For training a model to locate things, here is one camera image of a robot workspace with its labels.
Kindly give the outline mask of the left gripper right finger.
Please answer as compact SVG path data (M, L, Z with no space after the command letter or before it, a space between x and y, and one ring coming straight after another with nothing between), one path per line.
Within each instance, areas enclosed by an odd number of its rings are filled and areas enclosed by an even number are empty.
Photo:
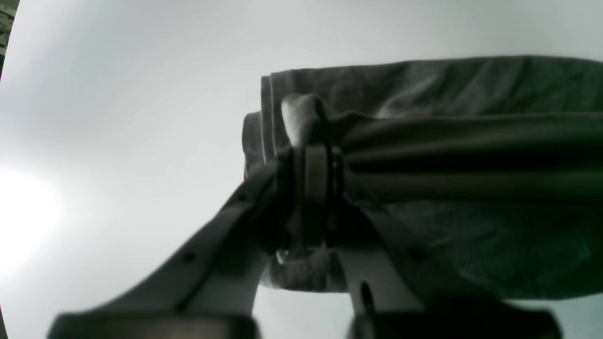
M429 253L326 145L304 148L304 248L341 263L350 339L563 337L549 311L506 304Z

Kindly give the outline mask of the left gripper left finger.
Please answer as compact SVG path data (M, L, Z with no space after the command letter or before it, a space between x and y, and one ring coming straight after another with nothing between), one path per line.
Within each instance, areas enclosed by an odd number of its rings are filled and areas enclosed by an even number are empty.
M149 277L101 306L59 315L48 338L260 339L254 299L291 242L294 164L293 150L278 155Z

